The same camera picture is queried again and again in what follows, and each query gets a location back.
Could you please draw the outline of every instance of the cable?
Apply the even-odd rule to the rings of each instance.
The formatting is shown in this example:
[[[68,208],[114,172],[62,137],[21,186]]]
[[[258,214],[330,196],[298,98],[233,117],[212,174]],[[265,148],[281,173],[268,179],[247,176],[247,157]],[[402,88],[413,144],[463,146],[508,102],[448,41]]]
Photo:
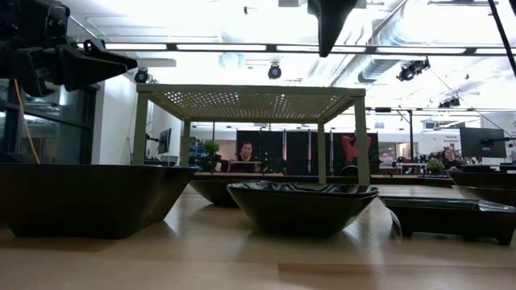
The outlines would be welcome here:
[[[25,123],[25,130],[27,131],[27,137],[29,139],[29,143],[31,144],[32,154],[34,155],[35,161],[37,164],[40,164],[40,158],[35,152],[34,143],[32,142],[31,132],[29,130],[29,124],[25,119],[25,111],[23,110],[23,102],[22,97],[19,93],[18,80],[15,79],[15,88],[16,88],[16,96],[18,97],[19,110],[22,113],[23,123]]]
[[[430,71],[431,71],[432,73],[434,73],[435,77],[437,77],[437,79],[438,79],[438,80],[440,80],[440,81],[443,83],[443,85],[445,85],[445,86],[450,90],[450,92],[452,92],[456,97],[458,97],[458,98],[459,98],[459,99],[460,99],[464,104],[468,104],[468,103],[467,103],[467,102],[466,102],[466,101],[465,101],[461,96],[459,96],[459,94],[458,94],[458,93],[456,93],[456,91],[454,91],[452,88],[450,88],[450,86],[449,86],[445,81],[443,81],[443,79],[442,79],[442,78],[440,78],[440,77],[437,75],[437,73],[436,73],[436,72],[434,72],[434,70],[433,70],[433,69],[431,69],[431,68],[430,68]],[[490,118],[485,117],[485,115],[484,115],[484,114],[482,114],[479,110],[477,110],[477,109],[476,109],[476,108],[474,108],[473,106],[469,106],[469,107],[470,107],[471,109],[473,109],[477,114],[479,114],[482,118],[484,118],[485,120],[487,120],[488,122],[490,122],[491,124],[493,124],[493,126],[495,126],[496,128],[498,128],[498,129],[500,129],[500,130],[504,131],[504,133],[506,133],[509,137],[513,138],[513,135],[511,135],[509,132],[507,132],[507,131],[506,131],[506,130],[504,130],[502,127],[500,127],[499,125],[497,125],[495,122],[491,121],[491,119],[490,119]],[[516,147],[516,141],[515,141],[515,140],[512,140],[512,141],[513,141],[514,146]]]
[[[120,154],[119,163],[122,163],[122,161],[123,161],[123,152],[126,150],[126,145],[129,141],[129,133],[131,133],[132,119],[135,116],[136,100],[138,100],[138,94],[135,95],[135,99],[132,102],[131,118],[129,119],[129,127],[127,128],[126,142],[123,144],[122,154]],[[129,154],[131,154],[131,143],[129,143]]]
[[[500,33],[501,41],[503,42],[503,47],[506,49],[507,57],[509,58],[510,67],[513,69],[513,74],[516,77],[516,62],[514,61],[513,51],[510,47],[509,40],[507,39],[506,31],[503,29],[503,25],[501,24],[500,15],[498,14],[498,9],[494,4],[494,0],[488,0],[489,7],[491,7],[491,13],[493,13],[493,18],[495,23],[497,24],[498,32]]]

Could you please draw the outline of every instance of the perforated tabletop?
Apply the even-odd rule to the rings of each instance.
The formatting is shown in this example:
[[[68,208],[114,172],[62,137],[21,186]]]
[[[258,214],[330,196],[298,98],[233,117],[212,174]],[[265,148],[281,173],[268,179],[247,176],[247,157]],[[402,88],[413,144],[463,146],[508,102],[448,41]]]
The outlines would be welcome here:
[[[258,85],[138,85],[139,93],[192,122],[328,122],[364,89]]]

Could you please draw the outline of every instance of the black pole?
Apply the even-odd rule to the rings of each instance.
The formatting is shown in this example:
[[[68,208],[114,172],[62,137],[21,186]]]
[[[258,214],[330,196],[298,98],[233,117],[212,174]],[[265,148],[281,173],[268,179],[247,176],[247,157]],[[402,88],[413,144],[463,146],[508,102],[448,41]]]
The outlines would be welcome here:
[[[516,61],[514,61],[512,48],[510,46],[509,40],[507,39],[506,31],[503,29],[503,25],[501,24],[497,6],[495,5],[494,0],[488,0],[487,2],[489,3],[489,7],[491,8],[491,13],[493,14],[494,22],[497,24],[498,33],[500,33],[501,41],[503,42],[503,47],[506,49],[510,67],[513,69],[513,74],[516,77]],[[513,3],[513,1],[510,1],[510,5],[512,7],[514,7]]]
[[[412,110],[409,112],[409,126],[410,126],[410,160],[414,162],[414,126],[412,126]]]

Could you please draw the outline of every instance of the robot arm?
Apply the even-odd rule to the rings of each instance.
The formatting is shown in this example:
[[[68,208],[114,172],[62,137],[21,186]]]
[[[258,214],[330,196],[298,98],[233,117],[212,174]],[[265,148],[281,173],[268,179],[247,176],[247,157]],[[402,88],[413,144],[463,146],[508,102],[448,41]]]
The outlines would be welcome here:
[[[54,0],[0,0],[0,78],[15,78],[32,97],[68,91],[116,77],[138,66],[108,52],[99,39],[84,48],[66,35],[70,9]]]

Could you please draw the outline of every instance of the dark ceramic bowl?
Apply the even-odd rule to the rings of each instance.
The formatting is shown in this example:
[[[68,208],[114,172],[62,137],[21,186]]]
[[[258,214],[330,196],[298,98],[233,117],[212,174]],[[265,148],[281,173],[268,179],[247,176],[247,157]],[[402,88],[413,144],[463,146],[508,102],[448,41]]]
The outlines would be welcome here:
[[[476,200],[496,202],[503,205],[516,206],[516,188],[476,188],[453,185],[463,197]]]
[[[125,238],[162,221],[195,169],[0,164],[18,237]]]
[[[378,196],[377,188],[358,185],[261,181],[227,188],[260,228],[306,236],[337,234]]]
[[[459,186],[489,189],[516,189],[516,174],[501,172],[449,172],[453,182]]]
[[[516,209],[489,201],[431,197],[380,197],[405,237],[414,232],[495,238],[510,245]]]
[[[247,182],[246,180],[192,180],[190,186],[202,197],[211,201],[214,205],[224,207],[238,207],[236,202],[227,191],[227,185]]]

